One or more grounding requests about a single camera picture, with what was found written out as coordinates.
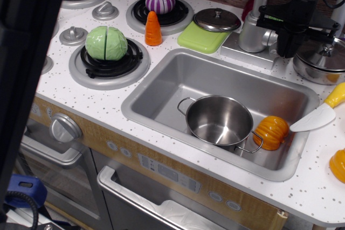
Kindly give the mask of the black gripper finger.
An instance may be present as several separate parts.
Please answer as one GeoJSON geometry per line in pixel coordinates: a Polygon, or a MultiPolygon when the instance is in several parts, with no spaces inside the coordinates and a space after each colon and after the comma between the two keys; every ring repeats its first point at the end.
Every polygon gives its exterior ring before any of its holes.
{"type": "Polygon", "coordinates": [[[287,58],[294,57],[299,47],[304,43],[305,37],[306,35],[303,33],[293,34],[290,36],[287,48],[287,58]]]}
{"type": "Polygon", "coordinates": [[[290,46],[292,43],[292,35],[286,29],[281,29],[277,39],[277,53],[281,57],[292,57],[290,46]]]}

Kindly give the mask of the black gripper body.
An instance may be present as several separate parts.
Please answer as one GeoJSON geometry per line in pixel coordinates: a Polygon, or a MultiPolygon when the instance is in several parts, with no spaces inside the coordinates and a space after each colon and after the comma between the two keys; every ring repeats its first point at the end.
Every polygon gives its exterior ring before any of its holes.
{"type": "Polygon", "coordinates": [[[327,17],[317,8],[317,1],[291,0],[281,5],[262,5],[257,26],[279,34],[305,36],[306,40],[332,43],[340,23],[327,17]]]}

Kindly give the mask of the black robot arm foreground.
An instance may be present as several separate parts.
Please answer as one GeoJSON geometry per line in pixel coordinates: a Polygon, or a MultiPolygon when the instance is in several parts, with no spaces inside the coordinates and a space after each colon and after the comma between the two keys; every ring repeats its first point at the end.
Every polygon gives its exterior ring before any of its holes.
{"type": "Polygon", "coordinates": [[[1,199],[62,0],[1,0],[1,199]]]}

